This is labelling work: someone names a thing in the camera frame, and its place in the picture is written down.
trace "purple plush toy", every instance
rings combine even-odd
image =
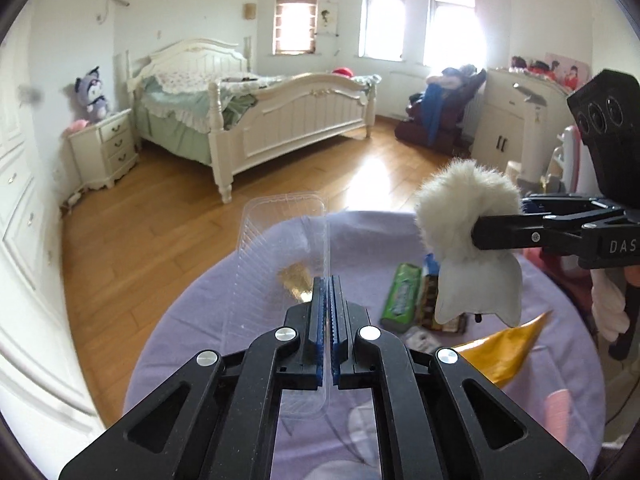
[[[99,68],[97,66],[83,78],[76,79],[76,97],[78,102],[86,108],[92,123],[99,123],[111,111],[109,102],[102,92]]]

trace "white cabinet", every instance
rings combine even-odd
[[[514,88],[515,84],[546,101],[545,121],[541,128],[526,127],[526,117],[532,113],[527,107],[532,105],[525,103],[526,96]],[[505,70],[489,70],[471,156],[480,164],[504,171],[510,160],[522,161],[524,146],[535,144],[539,147],[536,158],[540,158],[540,164],[546,169],[559,143],[558,135],[574,124],[566,98],[555,83]],[[525,142],[525,135],[536,138]]]
[[[0,47],[0,412],[47,479],[104,426],[69,330],[60,212],[42,172],[30,107],[27,6]]]
[[[129,113],[124,110],[69,137],[85,187],[113,187],[138,161]]]

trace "round table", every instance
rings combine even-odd
[[[331,273],[340,276],[348,301],[367,306],[372,322],[382,313],[396,267],[421,265],[424,248],[414,215],[341,212],[327,217]],[[279,224],[290,235],[306,219]],[[524,277],[522,322],[553,311],[524,366],[504,391],[538,422],[544,400],[566,388],[573,399],[567,447],[591,470],[604,434],[604,379],[596,349],[569,299],[540,270],[519,258]],[[222,347],[222,327],[238,269],[230,254],[193,282],[164,314],[133,372],[125,412],[205,348]],[[264,332],[277,326],[265,326]],[[505,326],[495,316],[470,322],[464,335],[441,335],[453,346]],[[368,390],[332,389],[328,407],[316,420],[281,418],[271,478],[278,480],[379,479],[378,444]]]

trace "nightstand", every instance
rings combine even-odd
[[[113,187],[138,161],[131,110],[124,110],[69,136],[84,188]]]

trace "plastic container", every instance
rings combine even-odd
[[[282,269],[302,263],[312,277],[330,275],[326,212],[323,200],[314,194],[258,198],[244,207],[223,354],[248,348],[259,335],[282,326],[287,309],[300,303],[278,278]],[[317,391],[283,391],[280,415],[321,416],[328,403],[330,371],[325,355],[322,386]]]

